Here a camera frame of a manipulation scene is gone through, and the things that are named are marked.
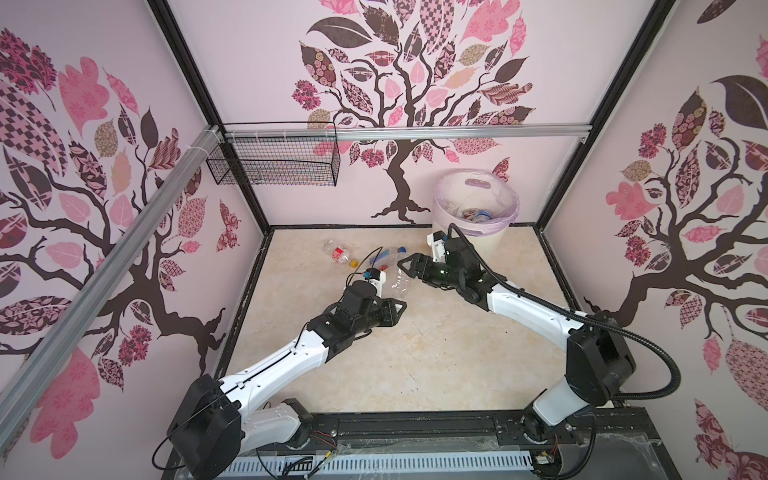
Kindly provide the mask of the blue-label clear water bottle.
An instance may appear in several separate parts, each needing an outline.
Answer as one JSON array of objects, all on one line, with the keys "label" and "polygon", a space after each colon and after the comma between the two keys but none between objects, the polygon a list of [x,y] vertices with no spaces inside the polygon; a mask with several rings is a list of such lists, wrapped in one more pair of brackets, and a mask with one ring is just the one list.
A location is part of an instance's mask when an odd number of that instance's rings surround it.
[{"label": "blue-label clear water bottle", "polygon": [[487,223],[493,219],[488,211],[482,209],[468,209],[463,214],[465,219],[472,223]]}]

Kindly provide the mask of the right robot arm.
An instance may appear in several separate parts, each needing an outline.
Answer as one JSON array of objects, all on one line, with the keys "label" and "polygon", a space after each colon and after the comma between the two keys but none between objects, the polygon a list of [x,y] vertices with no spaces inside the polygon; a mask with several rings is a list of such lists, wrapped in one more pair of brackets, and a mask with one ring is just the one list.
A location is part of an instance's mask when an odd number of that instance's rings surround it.
[{"label": "right robot arm", "polygon": [[521,429],[529,441],[542,443],[568,417],[612,401],[635,372],[635,361],[615,324],[528,293],[488,268],[471,242],[459,235],[437,232],[428,243],[430,255],[414,253],[398,261],[403,273],[434,288],[453,290],[466,302],[519,323],[565,353],[562,379],[523,411]]}]

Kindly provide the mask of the clear white-cap bottle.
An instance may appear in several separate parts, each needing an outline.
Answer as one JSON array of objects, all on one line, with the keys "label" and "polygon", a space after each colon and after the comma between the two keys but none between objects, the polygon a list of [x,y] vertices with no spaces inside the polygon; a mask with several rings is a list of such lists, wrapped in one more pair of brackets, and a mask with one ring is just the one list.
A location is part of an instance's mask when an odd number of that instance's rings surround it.
[{"label": "clear white-cap bottle", "polygon": [[390,286],[390,296],[398,300],[404,300],[411,290],[411,278],[400,268],[393,271],[393,281]]}]

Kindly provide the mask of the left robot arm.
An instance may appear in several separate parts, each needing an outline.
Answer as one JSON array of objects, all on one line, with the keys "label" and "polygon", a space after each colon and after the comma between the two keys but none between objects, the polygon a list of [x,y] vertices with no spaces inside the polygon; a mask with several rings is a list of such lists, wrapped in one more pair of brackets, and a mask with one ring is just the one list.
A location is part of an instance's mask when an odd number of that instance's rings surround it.
[{"label": "left robot arm", "polygon": [[265,403],[366,332],[396,326],[406,309],[406,302],[382,298],[374,284],[358,280],[270,356],[221,379],[196,379],[166,434],[184,469],[195,479],[214,479],[244,452],[271,444],[303,446],[312,421],[307,409],[295,399],[270,409]]}]

